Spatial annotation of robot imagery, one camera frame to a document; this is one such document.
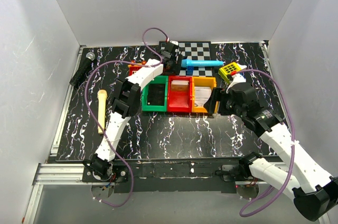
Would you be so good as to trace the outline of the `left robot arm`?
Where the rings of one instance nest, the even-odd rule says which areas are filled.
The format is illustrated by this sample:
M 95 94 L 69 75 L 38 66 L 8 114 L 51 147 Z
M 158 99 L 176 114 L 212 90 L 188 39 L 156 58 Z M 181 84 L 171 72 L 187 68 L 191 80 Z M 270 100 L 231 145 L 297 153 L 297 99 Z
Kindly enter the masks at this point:
M 115 157 L 124 160 L 116 152 L 116 147 L 129 120 L 135 116 L 140 107 L 142 90 L 157 76 L 167 70 L 168 66 L 180 71 L 182 55 L 175 48 L 172 52 L 161 50 L 155 53 L 158 59 L 149 59 L 141 64 L 140 69 L 123 80 L 117 80 L 112 93 L 112 107 L 108 127 L 103 128 L 104 122 L 95 117 L 88 103 L 88 85 L 85 87 L 84 100 L 88 111 L 97 126 L 103 131 L 103 139 L 92 159 L 84 160 L 84 166 L 102 182 L 112 177 L 111 161 Z

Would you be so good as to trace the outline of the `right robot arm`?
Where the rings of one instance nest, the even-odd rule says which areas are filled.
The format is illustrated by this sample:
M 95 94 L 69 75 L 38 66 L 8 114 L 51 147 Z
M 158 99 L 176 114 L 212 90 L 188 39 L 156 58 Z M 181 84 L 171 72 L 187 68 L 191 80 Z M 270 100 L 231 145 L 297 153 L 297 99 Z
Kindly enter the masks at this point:
M 260 105 L 255 88 L 247 82 L 233 82 L 226 90 L 214 88 L 204 104 L 208 111 L 219 105 L 222 116 L 237 115 L 244 125 L 268 144 L 288 166 L 283 171 L 257 153 L 241 158 L 238 166 L 221 175 L 240 176 L 244 180 L 257 178 L 282 190 L 299 213 L 316 221 L 337 205 L 337 178 L 315 162 L 293 139 L 293 133 L 271 108 Z

